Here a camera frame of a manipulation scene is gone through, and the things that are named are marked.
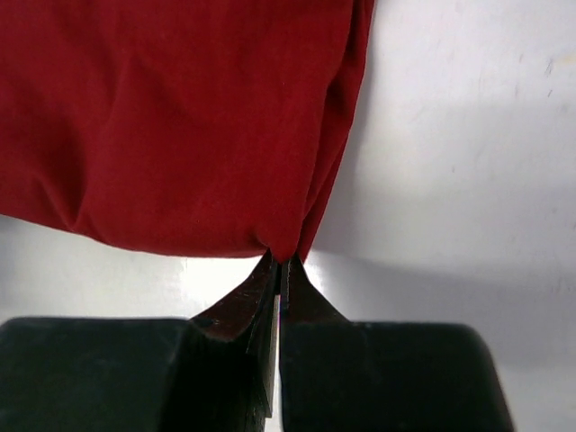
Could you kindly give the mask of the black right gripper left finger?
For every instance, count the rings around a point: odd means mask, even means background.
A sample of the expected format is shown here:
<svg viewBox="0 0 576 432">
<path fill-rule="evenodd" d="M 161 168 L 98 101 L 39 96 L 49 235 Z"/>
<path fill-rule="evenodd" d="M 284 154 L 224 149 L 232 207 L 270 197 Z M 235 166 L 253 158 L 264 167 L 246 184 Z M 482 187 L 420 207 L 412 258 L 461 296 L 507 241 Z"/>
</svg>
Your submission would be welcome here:
<svg viewBox="0 0 576 432">
<path fill-rule="evenodd" d="M 1 327 L 4 431 L 261 431 L 278 263 L 191 319 L 25 317 Z"/>
</svg>

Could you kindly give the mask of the dark red t shirt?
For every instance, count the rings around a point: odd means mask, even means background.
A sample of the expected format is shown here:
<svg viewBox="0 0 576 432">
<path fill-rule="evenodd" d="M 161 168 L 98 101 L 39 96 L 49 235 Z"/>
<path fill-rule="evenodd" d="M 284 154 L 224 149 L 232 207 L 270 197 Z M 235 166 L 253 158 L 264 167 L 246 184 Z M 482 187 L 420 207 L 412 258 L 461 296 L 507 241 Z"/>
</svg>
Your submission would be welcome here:
<svg viewBox="0 0 576 432">
<path fill-rule="evenodd" d="M 2 214 L 170 256 L 307 256 L 373 11 L 2 2 Z"/>
</svg>

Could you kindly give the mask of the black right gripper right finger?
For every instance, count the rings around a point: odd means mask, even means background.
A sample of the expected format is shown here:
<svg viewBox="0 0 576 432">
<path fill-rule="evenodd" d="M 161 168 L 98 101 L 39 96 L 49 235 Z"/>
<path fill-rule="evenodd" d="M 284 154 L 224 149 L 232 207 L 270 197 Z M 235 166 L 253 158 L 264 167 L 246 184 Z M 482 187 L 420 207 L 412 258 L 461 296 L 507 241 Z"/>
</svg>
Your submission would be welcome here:
<svg viewBox="0 0 576 432">
<path fill-rule="evenodd" d="M 294 256 L 281 268 L 286 431 L 510 431 L 480 334 L 462 324 L 351 321 Z"/>
</svg>

